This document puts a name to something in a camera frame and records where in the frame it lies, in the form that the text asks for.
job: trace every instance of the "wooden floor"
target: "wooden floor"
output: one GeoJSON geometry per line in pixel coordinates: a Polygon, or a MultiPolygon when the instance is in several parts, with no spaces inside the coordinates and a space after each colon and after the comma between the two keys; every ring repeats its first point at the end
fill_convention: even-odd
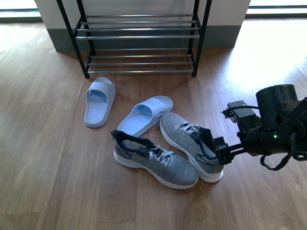
{"type": "MultiPolygon", "coordinates": [[[[235,48],[203,50],[195,78],[108,76],[117,94],[105,125],[91,129],[83,116],[93,78],[75,53],[56,52],[42,23],[0,24],[0,229],[306,230],[305,162],[271,172],[241,154],[219,182],[176,190],[117,164],[110,135],[135,104],[165,95],[172,112],[239,143],[220,113],[227,103],[257,105],[255,94],[277,84],[306,96],[306,28],[300,19],[246,20],[235,48]]],[[[142,137],[175,150],[159,126],[142,137]]]]}

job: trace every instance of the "gray sneaker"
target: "gray sneaker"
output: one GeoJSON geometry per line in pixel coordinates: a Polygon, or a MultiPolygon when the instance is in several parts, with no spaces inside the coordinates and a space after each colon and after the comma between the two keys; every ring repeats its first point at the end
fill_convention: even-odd
{"type": "Polygon", "coordinates": [[[186,153],[203,181],[216,182],[223,176],[224,166],[213,152],[213,138],[209,129],[192,125],[174,113],[162,115],[160,129],[171,146],[186,153]]]}
{"type": "Polygon", "coordinates": [[[177,189],[191,188],[198,180],[195,167],[184,157],[122,131],[111,132],[115,143],[114,158],[126,167],[143,168],[160,183],[177,189]]]}

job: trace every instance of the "slipper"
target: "slipper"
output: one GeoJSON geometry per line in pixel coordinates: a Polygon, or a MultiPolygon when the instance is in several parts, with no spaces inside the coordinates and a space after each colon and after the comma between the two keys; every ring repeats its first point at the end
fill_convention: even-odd
{"type": "Polygon", "coordinates": [[[170,112],[173,102],[166,96],[156,96],[134,106],[117,130],[139,137],[156,125],[164,113],[170,112]]]}
{"type": "Polygon", "coordinates": [[[102,126],[115,98],[115,85],[107,78],[97,78],[86,91],[84,123],[91,128],[102,126]]]}

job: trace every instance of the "sneaker sole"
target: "sneaker sole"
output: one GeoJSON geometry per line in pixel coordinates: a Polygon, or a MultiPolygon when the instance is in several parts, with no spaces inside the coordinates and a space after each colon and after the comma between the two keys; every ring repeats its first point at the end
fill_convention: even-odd
{"type": "Polygon", "coordinates": [[[189,161],[191,162],[191,164],[193,164],[195,166],[195,168],[197,169],[198,173],[199,173],[199,177],[201,180],[205,181],[205,182],[209,182],[209,183],[214,183],[217,182],[218,180],[220,180],[223,176],[223,170],[219,173],[215,173],[215,174],[210,174],[207,173],[204,169],[202,169],[200,167],[200,165],[196,162],[196,160],[192,157],[192,155],[186,151],[184,148],[182,148],[180,145],[176,144],[163,130],[161,123],[160,123],[160,129],[161,129],[161,133],[164,137],[164,139],[168,142],[168,144],[170,144],[171,146],[175,147],[176,149],[179,149],[181,151],[183,151],[189,161]]]}
{"type": "Polygon", "coordinates": [[[163,180],[161,177],[159,177],[157,174],[155,174],[153,171],[151,171],[150,169],[148,169],[147,167],[141,165],[141,164],[138,164],[134,161],[130,161],[128,159],[125,159],[125,158],[122,158],[120,156],[117,155],[117,153],[115,152],[115,150],[113,151],[113,154],[114,154],[114,158],[115,160],[117,161],[118,164],[121,164],[123,166],[126,166],[126,167],[129,167],[129,168],[142,168],[142,169],[146,169],[148,172],[151,173],[151,175],[153,175],[155,177],[155,179],[157,179],[161,184],[167,186],[167,187],[170,187],[170,188],[176,188],[176,189],[187,189],[187,188],[191,188],[193,187],[196,182],[198,181],[198,178],[196,179],[195,183],[194,184],[191,184],[191,185],[187,185],[187,186],[184,186],[184,185],[178,185],[178,184],[172,184],[166,180],[163,180]]]}

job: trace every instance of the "white wall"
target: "white wall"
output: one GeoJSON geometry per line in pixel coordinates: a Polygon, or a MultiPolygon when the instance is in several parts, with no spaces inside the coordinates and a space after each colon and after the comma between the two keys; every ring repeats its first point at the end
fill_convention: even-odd
{"type": "MultiPolygon", "coordinates": [[[[80,14],[75,0],[62,0],[72,27],[80,14]]],[[[55,0],[35,0],[47,29],[65,29],[55,0]]],[[[213,0],[208,25],[242,25],[250,0],[213,0]]],[[[200,0],[199,18],[206,2],[200,0]]],[[[194,0],[83,0],[87,15],[192,13],[194,0]]]]}

